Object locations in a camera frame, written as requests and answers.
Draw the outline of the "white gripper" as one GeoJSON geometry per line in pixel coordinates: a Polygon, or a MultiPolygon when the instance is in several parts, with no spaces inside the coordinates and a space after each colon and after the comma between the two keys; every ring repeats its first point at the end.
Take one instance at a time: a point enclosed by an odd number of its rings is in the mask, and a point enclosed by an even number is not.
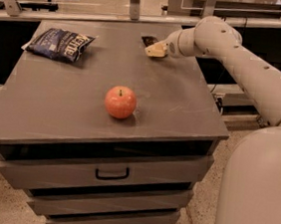
{"type": "Polygon", "coordinates": [[[168,35],[166,41],[162,40],[149,45],[144,51],[145,54],[153,58],[165,57],[169,53],[172,57],[187,57],[191,52],[190,30],[180,29],[168,35]]]}

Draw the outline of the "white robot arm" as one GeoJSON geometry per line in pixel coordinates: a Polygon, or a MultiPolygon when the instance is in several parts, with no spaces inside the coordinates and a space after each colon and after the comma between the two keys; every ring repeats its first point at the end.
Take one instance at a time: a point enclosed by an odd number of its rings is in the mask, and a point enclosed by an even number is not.
{"type": "Polygon", "coordinates": [[[145,53],[216,59],[252,101],[267,126],[234,147],[221,178],[215,224],[281,224],[281,72],[243,47],[238,31],[212,16],[172,32],[145,53]]]}

